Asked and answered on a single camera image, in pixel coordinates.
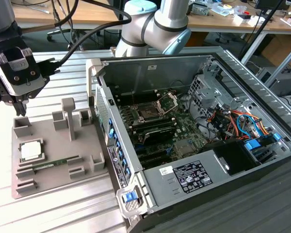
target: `wooden desk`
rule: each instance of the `wooden desk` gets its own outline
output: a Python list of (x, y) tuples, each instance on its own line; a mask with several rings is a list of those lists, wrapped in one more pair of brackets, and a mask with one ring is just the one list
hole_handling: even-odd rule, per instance
[[(235, 0), (229, 3), (231, 6), (244, 5), (247, 7), (247, 11), (251, 15), (256, 15), (257, 9), (254, 9), (248, 3), (243, 3), (240, 0)], [(273, 16), (274, 20), (269, 22), (264, 28), (268, 33), (289, 33), (291, 32), (291, 27), (280, 20), (280, 13), (275, 13)], [(234, 33), (248, 33), (252, 32), (253, 28), (249, 24), (236, 25), (233, 22), (234, 16), (228, 15), (226, 17), (221, 16), (210, 10), (209, 16), (197, 16), (194, 14), (189, 15), (189, 28), (192, 31), (206, 31), (206, 32), (234, 32)]]
[[(108, 4), (107, 0), (98, 0), (102, 3)], [(13, 2), (21, 3), (22, 0), (13, 0)], [(28, 2), (39, 2), (39, 0), (28, 0)], [(61, 0), (62, 5), (64, 6), (65, 11), (65, 1)], [(69, 0), (70, 3), (70, 9), (73, 6), (74, 0)], [(13, 10), (15, 13), (15, 18), (17, 23), (20, 27), (29, 27), (32, 25), (42, 25), (42, 24), (50, 24), (54, 22), (54, 16), (53, 16), (53, 9), (50, 2), (45, 3), (48, 8), (39, 7), (39, 6), (33, 6), (35, 8), (39, 8), (42, 10), (48, 10), (50, 11), (50, 14), (46, 14), (43, 12), (39, 12), (36, 10), (33, 10), (31, 8), (25, 7), (25, 6), (18, 6), (13, 4)], [(55, 1), (57, 12), (61, 19), (64, 18), (64, 15), (62, 11), (60, 10), (57, 1)], [(115, 13), (109, 9), (96, 6), (93, 4), (89, 4), (83, 1), (79, 1), (77, 10), (75, 14), (72, 17), (73, 24), (75, 25), (75, 28), (77, 29), (93, 29), (97, 25), (101, 25), (104, 23), (117, 21), (117, 17)], [(68, 24), (65, 24), (63, 28), (69, 28)]]
[[(74, 0), (69, 0), (70, 8), (72, 8)], [(100, 2), (107, 3), (107, 0), (100, 0)], [(52, 12), (51, 4), (48, 2), (48, 10)], [(245, 5), (247, 10), (252, 14), (256, 14), (256, 9), (247, 3), (242, 3), (240, 0), (235, 0), (230, 3), (232, 6)], [(63, 18), (63, 14), (57, 7), (60, 17)], [(28, 7), (13, 5), (13, 10), (16, 16), (16, 21), (20, 27), (38, 26), (47, 23), (54, 22), (53, 14), (45, 14)], [(269, 22), (263, 32), (258, 36), (255, 43), (247, 52), (242, 62), (245, 64), (252, 56), (254, 51), (258, 48), (262, 40), (267, 34), (291, 34), (291, 27), (280, 20), (280, 16), (274, 16), (274, 20)], [(83, 1), (79, 1), (76, 13), (73, 16), (74, 28), (76, 29), (94, 29), (98, 25), (116, 21), (117, 17), (111, 10), (95, 6)], [(241, 24), (240, 26), (233, 23), (233, 16), (221, 16), (213, 11), (210, 11), (209, 16), (197, 16), (189, 15), (188, 27), (193, 32), (220, 32), (220, 33), (251, 33), (253, 27), (248, 24)], [(68, 24), (63, 25), (63, 28), (69, 28)], [(113, 27), (113, 29), (121, 29), (121, 26)]]

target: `workbench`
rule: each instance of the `workbench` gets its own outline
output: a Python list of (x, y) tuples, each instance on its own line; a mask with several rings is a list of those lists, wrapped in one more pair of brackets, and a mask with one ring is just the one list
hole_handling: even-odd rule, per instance
[[(192, 48), (223, 54), (220, 47)], [(36, 61), (60, 60), (66, 52), (34, 53)], [(30, 121), (50, 119), (61, 98), (73, 97), (76, 109), (86, 108), (86, 59), (111, 57), (110, 50), (77, 51), (50, 77), (27, 105)], [(111, 173), (64, 185), (25, 198), (11, 195), (11, 133), (15, 110), (0, 103), (0, 232), (125, 233)], [(291, 232), (291, 161), (259, 181), (248, 184), (147, 233)]]
[[(103, 3), (108, 3), (107, 0), (99, 0)], [(70, 8), (72, 8), (74, 0), (69, 0)], [(52, 8), (50, 3), (47, 3), (50, 12)], [(250, 6), (248, 3), (242, 3), (240, 0), (235, 0), (230, 3), (231, 6), (245, 5), (247, 11), (252, 15), (256, 15), (256, 9)], [(13, 10), (16, 16), (16, 21), (20, 27), (39, 26), (43, 24), (50, 24), (54, 22), (53, 14), (46, 14), (39, 12), (24, 6), (13, 5)], [(58, 8), (58, 13), (63, 18), (62, 12)], [(280, 13), (277, 12), (273, 17), (274, 20), (269, 22), (263, 32), (258, 36), (254, 44), (242, 59), (242, 63), (246, 64), (255, 50), (258, 48), (262, 40), (267, 34), (291, 34), (291, 27), (280, 20)], [(79, 1), (78, 8), (73, 16), (73, 25), (75, 29), (94, 29), (97, 26), (118, 20), (115, 13), (111, 10), (88, 4), (83, 1)], [(240, 26), (233, 23), (233, 16), (228, 15), (226, 17), (221, 16), (213, 11), (210, 11), (209, 16), (197, 16), (194, 14), (189, 15), (188, 27), (192, 32), (217, 32), (217, 33), (251, 33), (253, 28), (249, 24), (241, 24)], [(65, 24), (63, 28), (69, 28), (68, 24)], [(121, 29), (121, 26), (112, 27), (113, 29)]]

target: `robotic arm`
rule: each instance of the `robotic arm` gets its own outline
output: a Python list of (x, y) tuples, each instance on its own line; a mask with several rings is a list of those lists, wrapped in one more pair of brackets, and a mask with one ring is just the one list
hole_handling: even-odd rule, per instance
[(146, 56), (151, 46), (165, 55), (179, 53), (188, 42), (187, 28), (189, 0), (162, 0), (161, 8), (146, 0), (131, 0), (124, 11), (132, 21), (123, 25), (116, 57)]
[(0, 0), (0, 101), (24, 116), (28, 98), (35, 98), (55, 73), (45, 69), (45, 64), (36, 63), (22, 40), (10, 0)]
[(0, 102), (14, 106), (18, 116), (26, 114), (28, 99), (35, 98), (49, 82), (50, 75), (59, 72), (57, 69), (71, 56), (77, 46), (97, 31), (124, 24), (122, 39), (115, 51), (117, 57), (145, 56), (147, 45), (163, 54), (175, 54), (184, 47), (191, 34), (186, 28), (189, 0), (162, 0), (162, 7), (158, 11), (152, 2), (131, 0), (125, 5), (128, 14), (101, 2), (82, 0), (117, 11), (127, 19), (106, 23), (89, 31), (74, 45), (75, 49), (71, 49), (59, 62), (46, 60), (37, 63), (31, 49), (22, 40), (21, 34), (63, 25), (76, 11), (78, 1), (75, 0), (71, 12), (61, 22), (21, 29), (15, 22), (10, 0), (0, 0)]

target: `green circuit board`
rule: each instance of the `green circuit board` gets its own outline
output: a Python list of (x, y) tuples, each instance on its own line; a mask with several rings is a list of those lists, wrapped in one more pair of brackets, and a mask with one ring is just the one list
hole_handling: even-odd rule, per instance
[[(164, 96), (160, 100), (160, 108), (166, 112), (164, 115), (158, 109), (156, 101), (119, 106), (124, 125), (138, 158), (145, 168), (195, 155), (207, 143), (206, 138), (196, 127), (194, 119), (187, 112), (183, 102), (175, 98), (177, 101), (177, 106), (175, 106), (175, 99), (168, 97), (168, 93), (167, 91), (159, 93)], [(146, 134), (159, 131), (162, 124), (157, 124), (158, 120), (164, 125), (164, 130), (172, 132), (172, 135), (162, 141), (161, 138), (157, 138), (158, 143), (155, 140), (146, 144)], [(134, 128), (137, 128), (134, 127), (136, 125), (137, 127), (143, 127), (143, 125), (148, 127), (142, 133), (138, 133), (137, 130), (134, 130)]]

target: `metal bracket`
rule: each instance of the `metal bracket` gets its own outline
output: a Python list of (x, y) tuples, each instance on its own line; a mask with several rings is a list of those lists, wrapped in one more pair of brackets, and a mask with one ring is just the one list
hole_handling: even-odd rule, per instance
[(103, 64), (99, 58), (89, 59), (86, 61), (86, 93), (89, 105), (92, 102), (90, 101), (92, 97), (92, 75), (97, 77), (103, 74), (104, 66), (105, 64)]

